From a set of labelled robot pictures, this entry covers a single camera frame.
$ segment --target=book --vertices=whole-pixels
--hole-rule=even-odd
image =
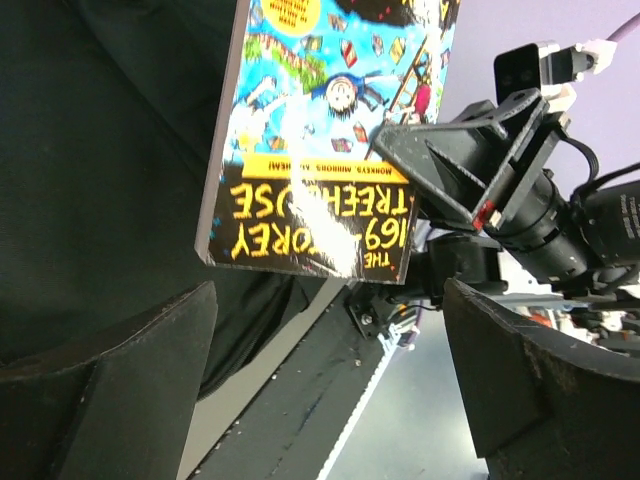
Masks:
[[[418,201],[373,151],[434,122],[459,0],[239,0],[196,250],[208,265],[403,283]]]

